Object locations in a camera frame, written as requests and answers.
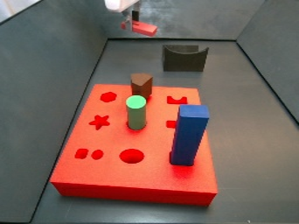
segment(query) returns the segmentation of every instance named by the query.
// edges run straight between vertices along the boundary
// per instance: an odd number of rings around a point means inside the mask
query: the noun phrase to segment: green cylinder top
[[[125,105],[131,109],[140,109],[145,105],[145,98],[141,95],[132,95],[127,98]]]

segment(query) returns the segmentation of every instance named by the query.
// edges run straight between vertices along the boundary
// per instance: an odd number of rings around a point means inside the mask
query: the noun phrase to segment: star-shaped hole
[[[104,116],[95,115],[95,121],[89,122],[88,124],[95,125],[96,130],[99,130],[103,126],[108,126],[109,125],[108,115]]]

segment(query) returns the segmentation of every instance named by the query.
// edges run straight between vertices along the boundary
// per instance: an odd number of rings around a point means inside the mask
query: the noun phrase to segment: brown pentagon block
[[[141,95],[145,99],[152,93],[153,76],[148,73],[131,74],[132,95]]]

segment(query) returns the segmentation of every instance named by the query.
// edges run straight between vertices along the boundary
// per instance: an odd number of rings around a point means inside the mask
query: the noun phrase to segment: green cylinder
[[[132,95],[125,100],[127,125],[131,130],[140,130],[145,126],[145,98]]]

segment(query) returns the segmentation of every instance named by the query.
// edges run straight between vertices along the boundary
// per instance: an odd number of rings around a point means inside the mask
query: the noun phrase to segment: circular hole
[[[119,157],[125,163],[136,164],[143,161],[145,155],[140,150],[129,149],[123,150]]]
[[[91,154],[91,157],[92,157],[93,159],[99,160],[99,159],[103,158],[103,155],[104,155],[103,150],[95,150],[95,151],[92,152],[92,154]]]

